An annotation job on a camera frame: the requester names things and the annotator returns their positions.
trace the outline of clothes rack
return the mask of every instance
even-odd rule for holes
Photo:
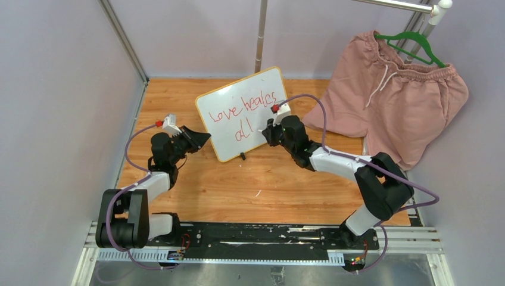
[[[422,32],[422,35],[425,37],[428,37],[431,34],[435,26],[442,20],[447,10],[451,8],[451,6],[453,5],[452,0],[440,0],[436,5],[415,4],[396,0],[353,0],[353,1],[429,14],[430,19],[428,20],[428,25],[426,25],[426,28]],[[261,61],[263,59],[263,39],[265,34],[265,23],[267,17],[267,4],[268,0],[261,0],[258,41],[256,46],[256,61],[254,66],[255,73],[261,70]],[[421,46],[418,43],[416,43],[410,52],[416,55],[419,52],[420,48]],[[412,60],[413,60],[412,57],[407,57],[405,63],[411,63]]]

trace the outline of cable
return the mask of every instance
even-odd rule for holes
[[[300,97],[310,97],[314,100],[317,101],[317,103],[319,104],[319,106],[321,106],[321,110],[323,111],[323,135],[322,135],[322,139],[321,139],[321,146],[323,148],[324,151],[326,151],[327,153],[329,154],[332,154],[332,155],[335,155],[335,156],[340,156],[340,157],[344,157],[344,158],[348,158],[348,159],[352,159],[352,160],[355,160],[355,161],[358,161],[360,163],[363,163],[367,166],[370,166],[374,169],[376,169],[377,171],[383,173],[384,175],[386,176],[389,176],[397,181],[400,181],[406,185],[409,185],[409,186],[412,186],[413,188],[416,188],[430,196],[432,196],[434,199],[431,200],[431,201],[427,201],[427,202],[424,202],[424,203],[417,203],[417,204],[413,204],[411,206],[406,206],[406,207],[402,207],[398,210],[398,212],[401,212],[403,210],[408,210],[408,209],[413,209],[413,208],[416,208],[416,207],[425,207],[425,206],[431,206],[433,204],[436,204],[439,202],[440,200],[440,197],[430,191],[429,189],[421,186],[421,185],[418,185],[414,182],[410,182],[409,180],[407,179],[404,179],[400,176],[397,176],[393,173],[391,173],[390,171],[387,171],[386,169],[380,167],[380,166],[377,166],[376,164],[373,164],[372,162],[369,162],[367,160],[363,160],[362,158],[360,157],[357,157],[357,156],[353,156],[351,154],[347,154],[347,153],[340,153],[340,152],[334,152],[334,151],[331,151],[329,150],[327,147],[326,147],[326,144],[325,144],[325,139],[326,139],[326,125],[327,125],[327,119],[326,119],[326,110],[325,110],[325,106],[323,105],[323,103],[321,102],[321,100],[319,100],[317,97],[315,97],[314,95],[312,94],[299,94],[299,95],[295,95],[294,97],[290,97],[288,98],[287,100],[285,101],[282,101],[279,105],[283,105],[284,103],[287,103],[287,102],[290,102],[296,98],[300,98]],[[359,274],[359,272],[363,272],[363,271],[368,271],[369,269],[371,269],[372,267],[376,266],[377,263],[379,263],[383,258],[384,258],[384,255],[386,254],[386,249],[388,248],[388,235],[386,233],[386,229],[380,225],[382,222],[379,222],[376,226],[380,227],[382,229],[382,231],[384,232],[384,249],[382,250],[382,253],[381,255],[379,256],[379,258],[373,262],[370,266],[366,267],[366,268],[363,268],[361,271],[356,271],[356,274]]]
[[[130,163],[130,165],[132,165],[133,167],[141,170],[141,171],[144,171],[144,172],[149,172],[148,169],[144,168],[144,167],[140,167],[139,165],[135,164],[134,162],[132,162],[130,160],[130,158],[128,157],[128,149],[130,148],[130,143],[132,142],[132,140],[137,137],[137,135],[139,135],[140,133],[148,130],[148,129],[151,129],[151,128],[154,128],[154,127],[160,127],[163,125],[163,122],[162,121],[157,121],[156,123],[154,123],[153,125],[149,125],[145,128],[142,128],[141,130],[135,132],[131,137],[130,139],[128,139],[128,142],[126,142],[126,146],[124,148],[124,157],[126,159],[126,161],[128,161],[128,163]]]
[[[188,155],[184,155],[184,163],[182,163],[182,165],[180,165],[180,167],[177,168],[177,170],[180,170],[180,168],[184,167],[184,164],[186,164],[186,161],[188,161]]]
[[[95,270],[95,278],[96,280],[98,280],[98,282],[100,282],[101,284],[113,284],[113,283],[118,283],[120,281],[122,281],[123,279],[125,279],[128,275],[130,275],[133,270],[135,270],[135,266],[133,268],[131,268],[129,271],[127,271],[125,274],[123,274],[123,276],[119,277],[119,278],[116,278],[114,280],[103,280],[101,277],[100,277],[100,270],[102,270],[103,268],[105,268],[105,266],[102,266],[100,267],[101,263],[98,262],[96,264],[96,270]]]
[[[386,233],[386,229],[382,225],[379,225],[379,227],[382,229],[382,232],[384,232],[384,249],[382,250],[382,253],[379,256],[379,258],[377,258],[377,260],[375,260],[371,265],[363,268],[362,270],[356,271],[356,275],[375,267],[384,258],[384,255],[386,255],[386,249],[388,249],[388,234]]]
[[[121,191],[117,192],[111,199],[108,207],[107,207],[107,213],[105,215],[105,229],[107,230],[107,237],[111,243],[111,245],[117,250],[117,251],[120,251],[120,252],[126,252],[128,254],[128,257],[130,257],[130,260],[136,265],[136,266],[139,266],[140,268],[142,269],[145,269],[145,270],[169,270],[169,269],[174,269],[175,267],[177,267],[177,265],[175,266],[165,266],[165,267],[150,267],[150,266],[145,266],[141,263],[139,263],[137,260],[135,260],[130,252],[129,249],[125,249],[123,247],[120,247],[116,241],[114,240],[114,237],[112,235],[112,229],[111,229],[111,218],[112,218],[112,211],[113,211],[113,208],[114,208],[114,204],[116,203],[117,199],[123,195],[125,192],[128,192],[129,190],[131,190],[132,188],[138,186],[139,184],[142,184],[144,183],[145,181],[147,181],[149,178],[152,177],[152,174],[149,172],[148,169],[145,169],[145,168],[142,168],[136,164],[134,164],[133,162],[130,161],[130,159],[128,158],[128,148],[130,147],[130,143],[131,141],[137,136],[139,135],[140,133],[148,130],[148,129],[151,129],[153,127],[160,127],[163,123],[161,121],[157,121],[155,124],[153,125],[149,125],[145,128],[142,128],[141,130],[135,132],[131,137],[130,139],[128,139],[128,141],[126,142],[126,147],[124,148],[124,156],[126,158],[126,160],[128,161],[128,163],[130,163],[133,167],[136,167],[137,169],[140,169],[140,170],[144,170],[147,172],[146,176],[142,179],[140,179],[138,182],[134,183],[134,184],[131,184],[123,189],[121,189]]]
[[[412,186],[413,188],[416,188],[419,191],[425,192],[425,193],[427,193],[428,195],[430,195],[430,196],[432,196],[434,198],[432,201],[427,201],[425,203],[418,203],[418,204],[413,204],[411,206],[402,207],[401,209],[399,209],[399,212],[403,211],[403,210],[413,209],[415,207],[431,206],[433,204],[438,203],[438,201],[440,200],[440,197],[436,193],[430,191],[429,189],[427,189],[427,188],[425,188],[425,187],[423,187],[421,185],[418,185],[418,184],[416,184],[414,182],[410,182],[409,180],[404,179],[404,178],[402,178],[400,176],[397,176],[397,175],[391,173],[390,171],[388,171],[388,170],[386,170],[386,169],[384,169],[384,168],[382,168],[382,167],[380,167],[380,166],[378,166],[376,164],[373,164],[372,162],[364,160],[364,159],[362,159],[360,157],[353,156],[353,155],[347,154],[347,153],[340,153],[340,152],[334,152],[334,151],[329,150],[326,147],[326,144],[325,144],[325,139],[326,139],[326,121],[327,121],[326,120],[326,110],[325,110],[325,107],[324,107],[323,103],[321,102],[321,100],[319,100],[317,97],[315,97],[312,94],[299,94],[299,95],[295,95],[294,97],[290,97],[290,98],[288,98],[285,101],[282,101],[279,105],[282,105],[284,103],[290,102],[290,101],[292,101],[292,100],[294,100],[296,98],[300,98],[300,97],[310,97],[310,98],[316,100],[317,103],[319,103],[319,106],[321,106],[321,110],[323,111],[323,138],[321,139],[321,146],[322,146],[323,150],[325,150],[329,154],[340,156],[340,157],[344,157],[344,158],[348,158],[348,159],[352,159],[352,160],[358,161],[360,163],[363,163],[363,164],[365,164],[367,166],[370,166],[370,167],[376,169],[377,171],[383,173],[384,175],[389,176],[389,177],[391,177],[391,178],[393,178],[393,179],[395,179],[397,181],[400,181],[400,182],[402,182],[402,183],[404,183],[406,185]]]

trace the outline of vertical metal pole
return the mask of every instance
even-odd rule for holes
[[[265,22],[267,20],[267,4],[268,0],[261,0],[260,27],[258,29],[258,42],[256,43],[256,64],[254,65],[254,73],[261,70],[261,61],[263,59],[263,38],[265,36]]]
[[[431,4],[431,1],[432,0],[421,0],[419,1],[419,4],[423,4],[423,5],[430,5]],[[409,22],[407,23],[407,25],[405,26],[405,29],[403,29],[403,31],[414,31],[414,29],[419,25],[419,23],[421,23],[421,21],[423,20],[423,17],[425,17],[425,14],[421,13],[421,12],[414,12],[412,14],[412,16],[410,17],[410,20]],[[405,44],[407,43],[407,39],[401,39],[401,40],[398,40],[398,42],[396,43],[396,46],[400,47],[400,48],[404,48],[405,47]]]
[[[431,18],[428,21],[428,25],[426,26],[426,28],[424,29],[424,31],[422,33],[422,35],[424,37],[427,38],[429,36],[429,34],[431,34],[431,32],[433,31],[435,26],[438,23],[440,23],[440,21],[442,20],[444,15],[447,13],[447,10],[449,8],[451,8],[452,6],[453,6],[452,0],[440,0],[440,1],[438,1],[437,5],[433,6],[435,13],[431,14]],[[420,48],[421,48],[420,45],[418,43],[416,43],[414,45],[414,47],[412,48],[412,50],[410,51],[410,53],[416,55],[417,52],[419,52]],[[412,63],[413,60],[414,60],[413,57],[408,56],[407,59],[405,60],[405,63],[410,64],[410,63]]]
[[[422,35],[427,38],[429,36],[429,34],[431,34],[431,31],[433,31],[434,28],[435,28],[435,25],[431,25],[428,23],[428,25],[424,29]],[[412,48],[412,50],[410,50],[410,52],[414,55],[417,55],[417,53],[419,52],[420,49],[421,49],[421,45],[419,45],[419,43],[416,43],[414,45],[414,47]],[[414,60],[413,57],[408,56],[407,59],[405,60],[405,63],[410,64],[410,63],[412,63],[413,60]]]

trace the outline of metal rod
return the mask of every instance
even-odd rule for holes
[[[261,70],[261,61],[263,59],[263,38],[265,37],[265,22],[267,20],[267,4],[268,0],[261,0],[260,27],[258,28],[258,42],[256,44],[256,64],[254,65],[254,73],[258,73]]]
[[[426,14],[430,14],[433,11],[433,6],[431,6],[431,5],[414,4],[414,3],[407,3],[407,2],[401,2],[401,1],[395,1],[395,0],[353,0],[353,1],[365,2],[365,3],[370,3],[370,4],[376,4],[376,5],[386,6],[386,7],[393,7],[393,8],[403,9],[403,10],[426,13]]]
[[[433,28],[435,28],[435,25],[431,25],[428,23],[428,25],[424,29],[422,35],[427,38],[429,36],[429,34],[431,34],[431,31],[433,31]],[[419,52],[420,49],[421,49],[421,45],[419,45],[419,43],[416,43],[414,45],[414,47],[412,48],[412,50],[410,50],[410,53],[417,55],[417,53]],[[412,63],[413,60],[414,60],[413,57],[408,56],[407,59],[405,60],[405,63],[410,64],[410,63]]]
[[[419,4],[430,5],[431,0],[420,0]],[[405,31],[414,31],[414,29],[419,25],[419,23],[421,23],[421,21],[423,21],[424,17],[426,17],[426,14],[422,14],[420,12],[412,13],[410,20],[407,23],[407,25],[405,26],[405,29],[403,29],[403,31],[404,32]],[[401,39],[401,40],[398,40],[398,42],[396,43],[396,46],[403,49],[405,47],[406,43],[407,43],[406,39]]]
[[[105,15],[109,19],[112,27],[114,28],[114,31],[116,32],[117,37],[119,38],[119,41],[123,45],[124,50],[126,51],[126,54],[130,58],[130,60],[133,63],[133,66],[139,76],[141,77],[142,81],[144,82],[144,85],[147,85],[147,75],[144,71],[144,68],[141,65],[141,62],[137,55],[135,54],[135,51],[133,50],[132,44],[130,43],[130,40],[128,40],[128,37],[126,36],[126,33],[124,32],[123,28],[121,27],[121,24],[119,23],[119,19],[117,18],[114,9],[112,8],[112,5],[110,4],[109,0],[98,0],[100,3],[100,6],[102,6],[102,9],[104,10]]]

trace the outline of purple cable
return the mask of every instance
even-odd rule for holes
[[[109,241],[110,243],[112,244],[112,246],[117,250],[117,251],[120,251],[120,252],[125,252],[127,251],[127,249],[123,248],[123,247],[120,247],[119,245],[117,245],[116,241],[114,240],[114,237],[112,235],[112,229],[111,229],[111,226],[110,226],[110,221],[111,221],[111,218],[112,218],[112,209],[114,208],[114,204],[116,203],[117,199],[119,198],[119,196],[121,196],[122,194],[124,194],[125,192],[128,192],[129,190],[133,189],[134,187],[136,187],[137,185],[141,184],[141,183],[144,183],[145,181],[147,181],[150,177],[151,177],[151,173],[148,173],[144,178],[140,179],[137,183],[135,184],[132,184],[132,185],[129,185],[125,188],[123,188],[121,191],[117,192],[111,199],[108,207],[107,207],[107,214],[106,214],[106,217],[105,217],[105,229],[107,230],[107,237],[109,238]]]
[[[388,249],[388,234],[386,233],[386,229],[382,225],[379,225],[379,227],[382,229],[382,232],[384,232],[384,249],[382,250],[382,253],[379,256],[379,258],[375,260],[375,262],[373,262],[370,266],[363,268],[362,270],[356,271],[356,275],[359,275],[360,273],[368,271],[371,268],[375,267],[384,258],[384,255],[386,255],[386,249]]]
[[[145,128],[142,128],[141,130],[139,130],[139,131],[135,132],[135,133],[134,133],[134,134],[130,137],[130,139],[128,139],[128,142],[126,142],[126,147],[124,148],[124,157],[125,157],[126,161],[128,161],[128,163],[130,163],[130,165],[132,165],[133,167],[135,167],[135,168],[137,168],[137,169],[139,169],[139,170],[142,170],[142,171],[144,171],[144,172],[149,172],[149,170],[148,170],[148,169],[146,169],[146,168],[144,168],[144,167],[140,167],[139,165],[137,165],[137,164],[135,164],[134,162],[132,162],[132,161],[130,160],[130,158],[128,157],[128,149],[130,148],[130,143],[132,142],[132,140],[133,140],[133,139],[134,139],[137,135],[139,135],[140,133],[142,133],[142,132],[144,132],[144,131],[146,131],[146,130],[148,130],[148,129],[151,129],[151,128],[153,128],[153,127],[156,127],[156,124],[149,125],[149,126],[147,126],[147,127],[145,127]]]
[[[125,192],[128,192],[129,190],[131,190],[132,188],[144,183],[145,181],[147,181],[149,178],[152,177],[152,174],[149,173],[149,170],[148,169],[145,169],[145,168],[142,168],[140,166],[138,166],[137,164],[134,164],[132,161],[130,161],[130,159],[128,158],[128,148],[130,147],[130,143],[132,142],[132,140],[137,136],[139,135],[140,133],[148,130],[148,129],[151,129],[153,127],[156,127],[156,124],[153,124],[153,125],[149,125],[145,128],[142,128],[141,130],[135,132],[131,137],[130,139],[128,139],[128,142],[126,142],[126,147],[124,148],[124,156],[126,158],[126,160],[128,161],[128,163],[130,163],[133,167],[137,168],[137,169],[140,169],[140,170],[144,170],[147,173],[147,175],[140,179],[137,183],[134,183],[134,184],[131,184],[125,188],[123,188],[121,191],[117,192],[116,195],[114,195],[107,207],[107,213],[106,213],[106,217],[105,217],[105,229],[107,230],[107,237],[111,243],[111,245],[117,250],[117,251],[120,251],[120,252],[125,252],[128,254],[128,256],[130,257],[130,260],[136,265],[136,266],[139,266],[140,268],[142,269],[146,269],[146,270],[169,270],[169,269],[174,269],[175,267],[177,266],[166,266],[166,267],[149,267],[149,266],[145,266],[141,263],[139,263],[138,261],[136,261],[130,250],[129,249],[125,249],[123,247],[120,247],[119,245],[117,245],[116,241],[114,240],[114,237],[112,235],[112,229],[111,229],[111,218],[112,218],[112,210],[114,208],[114,204],[116,203],[117,199],[122,195],[124,194]]]
[[[374,169],[376,169],[377,171],[383,173],[384,175],[386,176],[389,176],[397,181],[400,181],[406,185],[409,185],[409,186],[412,186],[413,188],[416,188],[422,192],[425,192],[427,193],[428,195],[432,196],[434,199],[432,201],[427,201],[425,203],[419,203],[419,204],[413,204],[411,206],[406,206],[406,207],[402,207],[398,210],[398,212],[401,212],[403,210],[408,210],[408,209],[413,209],[413,208],[416,208],[416,207],[425,207],[425,206],[431,206],[433,204],[436,204],[439,200],[440,200],[440,197],[430,191],[429,189],[421,186],[421,185],[418,185],[414,182],[410,182],[409,180],[406,180],[400,176],[397,176],[393,173],[391,173],[390,171],[387,171],[386,169],[380,167],[380,166],[377,166],[376,164],[373,164],[372,162],[369,162],[367,160],[363,160],[362,158],[360,157],[357,157],[357,156],[353,156],[351,154],[346,154],[346,153],[339,153],[339,152],[334,152],[334,151],[331,151],[329,150],[328,148],[326,148],[326,144],[325,144],[325,138],[326,138],[326,110],[325,110],[325,106],[323,105],[323,103],[321,102],[321,100],[319,100],[317,97],[315,97],[314,95],[312,94],[299,94],[299,95],[295,95],[294,97],[290,97],[288,98],[287,100],[285,101],[282,101],[279,105],[282,105],[284,103],[287,103],[287,102],[290,102],[296,98],[300,98],[300,97],[310,97],[314,100],[317,101],[317,103],[319,104],[319,106],[321,106],[321,110],[323,111],[323,138],[321,139],[321,146],[323,148],[323,150],[325,150],[327,153],[329,154],[332,154],[332,155],[335,155],[335,156],[340,156],[340,157],[344,157],[344,158],[348,158],[348,159],[352,159],[352,160],[356,160],[360,163],[363,163],[367,166],[370,166]],[[384,249],[382,250],[382,253],[381,255],[379,256],[379,258],[377,260],[375,260],[375,262],[373,262],[370,266],[366,267],[366,268],[363,268],[362,270],[360,271],[357,271],[356,274],[359,274],[360,272],[363,272],[363,271],[368,271],[369,269],[375,267],[383,258],[384,258],[384,255],[386,255],[386,249],[388,248],[388,235],[386,233],[386,229],[380,225],[382,223],[379,222],[377,225],[375,226],[378,226],[382,229],[382,231],[384,232]]]
[[[323,105],[323,103],[321,102],[321,100],[319,100],[317,97],[315,97],[314,95],[312,94],[299,94],[299,95],[295,95],[294,97],[290,97],[288,98],[287,100],[281,102],[279,105],[282,105],[286,102],[290,102],[296,98],[299,98],[299,97],[310,97],[314,100],[317,101],[317,103],[319,103],[319,105],[321,106],[321,109],[323,111],[323,138],[321,139],[321,145],[322,145],[322,148],[323,150],[325,150],[326,152],[328,152],[329,154],[332,154],[332,155],[336,155],[336,156],[340,156],[340,157],[344,157],[344,158],[348,158],[348,159],[352,159],[352,160],[357,160],[358,162],[360,163],[363,163],[367,166],[370,166],[374,169],[376,169],[377,171],[383,173],[384,175],[386,176],[389,176],[397,181],[400,181],[406,185],[409,185],[409,186],[412,186],[413,188],[416,188],[422,192],[425,192],[427,193],[428,195],[432,196],[434,199],[432,201],[427,201],[425,203],[419,203],[419,204],[413,204],[411,206],[406,206],[406,207],[402,207],[401,209],[399,209],[399,212],[402,211],[402,210],[408,210],[408,209],[413,209],[415,207],[425,207],[425,206],[431,206],[433,204],[436,204],[439,200],[440,200],[440,197],[428,190],[427,188],[421,186],[421,185],[418,185],[416,183],[413,183],[413,182],[410,182],[409,180],[406,180],[400,176],[397,176],[393,173],[391,173],[390,171],[387,171],[386,169],[380,167],[380,166],[377,166],[376,164],[373,164],[372,162],[369,162],[367,160],[363,160],[362,158],[360,157],[357,157],[357,156],[353,156],[351,154],[346,154],[346,153],[339,153],[339,152],[334,152],[334,151],[330,151],[328,150],[328,148],[326,148],[326,144],[325,144],[325,138],[326,138],[326,110],[325,110],[325,107]]]
[[[130,274],[133,272],[133,270],[135,270],[135,266],[134,266],[134,267],[133,267],[133,268],[131,268],[128,272],[126,272],[125,274],[123,274],[123,276],[121,276],[121,277],[119,277],[119,278],[116,278],[116,279],[114,279],[114,280],[109,280],[109,281],[107,281],[107,280],[103,280],[103,279],[100,277],[100,274],[99,274],[100,270],[102,270],[102,269],[104,268],[104,266],[103,266],[103,267],[99,267],[99,266],[100,266],[100,264],[97,264],[97,266],[96,266],[96,270],[95,270],[95,278],[96,278],[96,280],[98,280],[98,282],[100,282],[100,283],[102,283],[102,284],[113,284],[113,283],[118,283],[118,282],[122,281],[123,279],[125,279],[128,275],[130,275]]]

